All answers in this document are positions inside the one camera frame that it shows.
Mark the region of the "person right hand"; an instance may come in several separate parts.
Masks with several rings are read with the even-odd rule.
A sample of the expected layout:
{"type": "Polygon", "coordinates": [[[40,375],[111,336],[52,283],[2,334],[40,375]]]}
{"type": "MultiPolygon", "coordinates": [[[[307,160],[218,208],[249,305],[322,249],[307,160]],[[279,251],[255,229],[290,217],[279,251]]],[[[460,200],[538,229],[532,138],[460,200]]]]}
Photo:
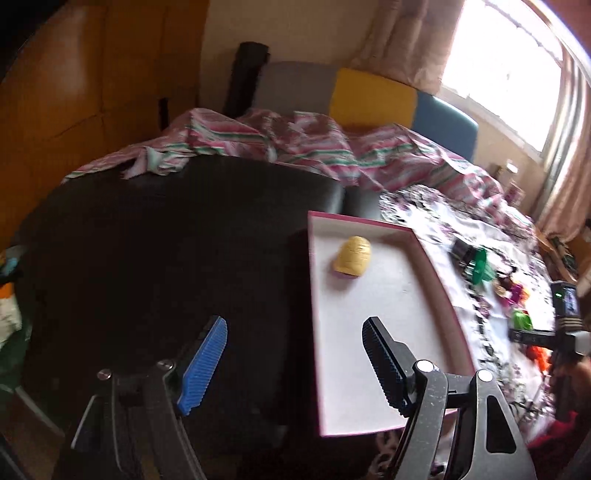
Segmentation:
{"type": "Polygon", "coordinates": [[[590,357],[585,356],[577,362],[563,363],[555,367],[551,384],[552,392],[558,399],[560,406],[571,406],[578,413],[589,410],[591,396],[590,357]],[[561,400],[567,380],[570,380],[569,400],[561,400]]]}

